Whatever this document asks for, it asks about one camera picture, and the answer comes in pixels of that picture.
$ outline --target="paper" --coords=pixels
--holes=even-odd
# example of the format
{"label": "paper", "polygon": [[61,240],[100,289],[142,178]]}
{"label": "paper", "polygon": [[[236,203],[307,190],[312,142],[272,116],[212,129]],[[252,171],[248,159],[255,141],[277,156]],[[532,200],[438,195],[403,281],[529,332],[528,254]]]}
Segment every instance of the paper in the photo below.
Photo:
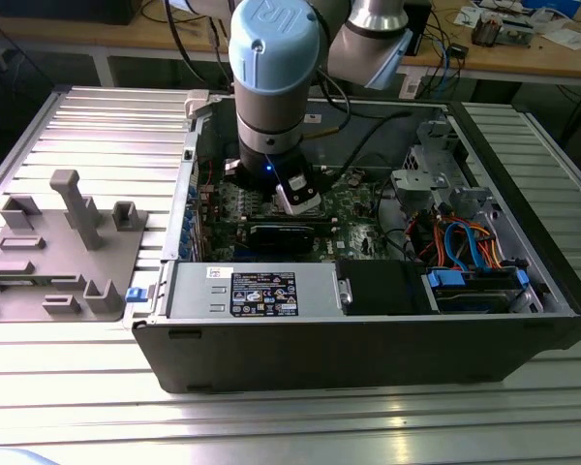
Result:
{"label": "paper", "polygon": [[571,31],[570,29],[560,29],[559,31],[550,32],[549,34],[544,34],[549,41],[555,42],[560,46],[570,48],[571,50],[581,49],[581,33],[576,31]]}
{"label": "paper", "polygon": [[454,24],[459,24],[461,26],[475,28],[475,24],[480,19],[480,14],[483,9],[476,7],[462,7],[460,13],[454,19]]}

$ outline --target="table leg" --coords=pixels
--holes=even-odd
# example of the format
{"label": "table leg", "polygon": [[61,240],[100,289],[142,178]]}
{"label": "table leg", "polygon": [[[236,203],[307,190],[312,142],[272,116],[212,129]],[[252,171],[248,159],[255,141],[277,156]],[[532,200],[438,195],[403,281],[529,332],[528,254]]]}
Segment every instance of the table leg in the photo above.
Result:
{"label": "table leg", "polygon": [[114,72],[109,66],[109,57],[107,56],[107,51],[103,47],[96,47],[91,53],[91,56],[93,57],[93,62],[95,63],[95,69],[97,70],[99,83],[103,87],[116,87],[116,79],[114,77]]}
{"label": "table leg", "polygon": [[419,84],[426,75],[426,70],[427,68],[425,67],[413,67],[407,70],[405,80],[403,80],[403,85],[398,94],[400,99],[413,100],[415,98]]}

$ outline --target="slotted aluminum plate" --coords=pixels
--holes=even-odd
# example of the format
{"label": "slotted aluminum plate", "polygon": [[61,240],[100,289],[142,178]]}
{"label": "slotted aluminum plate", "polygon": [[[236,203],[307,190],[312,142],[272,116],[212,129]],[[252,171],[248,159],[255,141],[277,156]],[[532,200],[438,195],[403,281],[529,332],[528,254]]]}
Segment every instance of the slotted aluminum plate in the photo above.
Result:
{"label": "slotted aluminum plate", "polygon": [[[581,279],[581,172],[532,116],[512,107],[465,108]],[[488,185],[469,165],[478,184]]]}

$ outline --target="white sticker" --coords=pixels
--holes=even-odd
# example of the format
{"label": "white sticker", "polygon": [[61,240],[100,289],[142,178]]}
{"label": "white sticker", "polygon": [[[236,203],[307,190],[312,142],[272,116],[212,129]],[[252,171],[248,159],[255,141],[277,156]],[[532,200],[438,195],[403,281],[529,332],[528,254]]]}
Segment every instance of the white sticker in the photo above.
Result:
{"label": "white sticker", "polygon": [[208,266],[206,268],[207,279],[230,279],[234,268],[231,266]]}
{"label": "white sticker", "polygon": [[306,114],[303,118],[304,123],[308,124],[321,124],[322,115],[320,114]]}

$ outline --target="motherboard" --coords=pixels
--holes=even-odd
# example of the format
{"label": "motherboard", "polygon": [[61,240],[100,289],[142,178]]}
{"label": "motherboard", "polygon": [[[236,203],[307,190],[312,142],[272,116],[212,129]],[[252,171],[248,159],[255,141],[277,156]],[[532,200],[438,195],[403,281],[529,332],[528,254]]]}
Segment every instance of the motherboard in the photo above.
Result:
{"label": "motherboard", "polygon": [[[382,181],[353,170],[323,196],[323,202],[290,217],[275,196],[247,191],[220,180],[200,188],[205,238],[211,262],[334,262],[340,259],[388,258],[376,223],[376,195]],[[275,244],[259,242],[275,231]],[[259,233],[266,232],[265,239]],[[285,250],[287,233],[295,242]]]}

